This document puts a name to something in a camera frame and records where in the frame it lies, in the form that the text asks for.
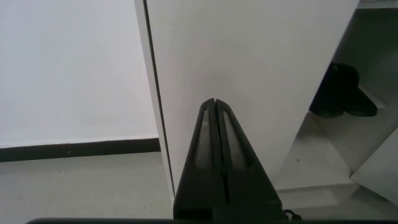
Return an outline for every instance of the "shelf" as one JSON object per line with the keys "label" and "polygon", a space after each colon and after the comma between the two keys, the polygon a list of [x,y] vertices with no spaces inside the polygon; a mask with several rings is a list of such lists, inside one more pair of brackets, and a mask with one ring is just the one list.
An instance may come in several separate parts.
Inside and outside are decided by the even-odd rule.
{"label": "shelf", "polygon": [[308,114],[282,165],[276,190],[352,184],[350,170]]}
{"label": "shelf", "polygon": [[397,0],[372,0],[372,1],[360,1],[358,4],[358,9],[388,9],[397,8]]}

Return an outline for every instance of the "black shoe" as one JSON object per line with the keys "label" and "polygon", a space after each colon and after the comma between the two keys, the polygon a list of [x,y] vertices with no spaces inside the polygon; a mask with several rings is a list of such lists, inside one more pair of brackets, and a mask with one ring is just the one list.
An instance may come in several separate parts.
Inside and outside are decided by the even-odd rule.
{"label": "black shoe", "polygon": [[359,88],[358,71],[351,65],[331,63],[329,84],[335,101],[354,116],[375,116],[377,106]]}
{"label": "black shoe", "polygon": [[344,110],[336,103],[331,94],[331,72],[330,68],[328,68],[310,106],[310,111],[322,118],[335,118],[344,113]]}

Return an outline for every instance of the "white wall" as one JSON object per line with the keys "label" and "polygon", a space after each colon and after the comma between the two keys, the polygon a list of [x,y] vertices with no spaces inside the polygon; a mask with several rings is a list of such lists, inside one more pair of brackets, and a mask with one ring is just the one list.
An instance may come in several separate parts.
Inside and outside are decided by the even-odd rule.
{"label": "white wall", "polygon": [[0,147],[155,137],[133,1],[0,1]]}
{"label": "white wall", "polygon": [[228,103],[275,179],[357,1],[148,1],[176,188],[200,105]]}

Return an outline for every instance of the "gray floor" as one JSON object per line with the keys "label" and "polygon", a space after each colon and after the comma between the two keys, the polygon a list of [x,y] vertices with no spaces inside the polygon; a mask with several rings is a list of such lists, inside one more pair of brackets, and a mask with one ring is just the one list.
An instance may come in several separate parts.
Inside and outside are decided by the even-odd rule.
{"label": "gray floor", "polygon": [[39,217],[171,218],[162,156],[0,163],[0,223]]}
{"label": "gray floor", "polygon": [[334,207],[294,209],[304,219],[398,220],[398,207],[360,187],[346,202]]}

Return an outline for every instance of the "cabinet door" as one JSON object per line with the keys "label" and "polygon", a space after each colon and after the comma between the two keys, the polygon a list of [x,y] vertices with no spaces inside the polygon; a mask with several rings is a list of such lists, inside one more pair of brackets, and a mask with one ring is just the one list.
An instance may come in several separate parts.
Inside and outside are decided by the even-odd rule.
{"label": "cabinet door", "polygon": [[398,205],[398,129],[351,177],[357,183]]}
{"label": "cabinet door", "polygon": [[357,1],[147,1],[174,187],[200,105],[229,104],[271,180]]}

